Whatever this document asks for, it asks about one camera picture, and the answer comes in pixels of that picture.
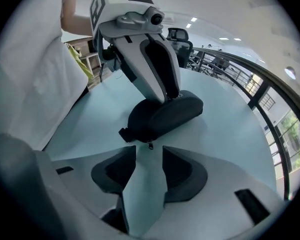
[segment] person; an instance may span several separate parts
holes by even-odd
[[[61,42],[62,29],[92,36],[76,0],[23,0],[0,37],[0,133],[42,150],[88,77]]]

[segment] white ceiling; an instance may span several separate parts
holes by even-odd
[[[270,71],[300,95],[300,36],[276,0],[154,1],[167,15],[175,15],[179,27],[184,28],[192,17],[198,18],[189,32],[215,40],[221,36],[242,39],[235,44],[253,49],[266,61]],[[77,0],[77,9],[88,14],[90,2]],[[285,73],[287,66],[295,69],[296,80]]]

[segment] office chair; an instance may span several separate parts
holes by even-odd
[[[172,45],[180,68],[186,68],[190,53],[193,48],[192,42],[189,41],[188,33],[185,29],[171,27],[167,40]]]

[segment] metal railing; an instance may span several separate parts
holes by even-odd
[[[221,79],[232,86],[236,86],[249,98],[247,105],[252,110],[256,109],[260,112],[272,134],[273,143],[277,146],[277,154],[280,156],[284,180],[283,198],[288,200],[290,194],[289,173],[292,171],[291,157],[289,156],[282,133],[278,131],[279,128],[277,125],[273,125],[264,108],[269,110],[275,104],[275,101],[267,94],[271,87],[290,106],[300,122],[300,97],[279,77],[250,60],[223,51],[204,48],[193,48],[193,50],[202,52],[202,54],[201,56],[191,55],[187,64],[189,69]],[[213,59],[206,58],[206,55],[213,57]],[[262,83],[259,84],[254,81],[251,76],[234,64],[257,75],[262,80]]]

